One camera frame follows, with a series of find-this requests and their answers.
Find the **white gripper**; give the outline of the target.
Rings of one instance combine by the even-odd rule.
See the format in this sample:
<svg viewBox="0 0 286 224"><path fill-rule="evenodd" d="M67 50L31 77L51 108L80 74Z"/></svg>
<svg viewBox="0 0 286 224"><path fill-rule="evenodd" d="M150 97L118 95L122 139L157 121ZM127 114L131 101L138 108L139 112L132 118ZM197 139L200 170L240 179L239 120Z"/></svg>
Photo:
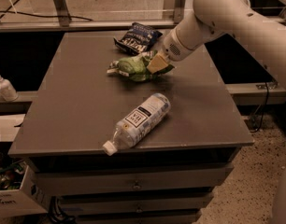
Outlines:
<svg viewBox="0 0 286 224"><path fill-rule="evenodd" d="M150 61L147 69L156 73L168 66L166 56L171 61L182 61L193 53L191 48L190 31L187 29L174 28L164 38L161 46L162 52L158 52Z"/></svg>

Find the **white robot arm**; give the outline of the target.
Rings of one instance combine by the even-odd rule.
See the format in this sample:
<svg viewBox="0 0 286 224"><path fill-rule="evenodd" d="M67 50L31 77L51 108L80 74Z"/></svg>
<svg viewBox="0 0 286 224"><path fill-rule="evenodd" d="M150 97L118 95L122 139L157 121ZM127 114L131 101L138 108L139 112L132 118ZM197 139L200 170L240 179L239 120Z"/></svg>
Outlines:
<svg viewBox="0 0 286 224"><path fill-rule="evenodd" d="M193 0L193 11L152 62L181 61L221 34L231 35L286 90L286 26L252 10L248 0Z"/></svg>

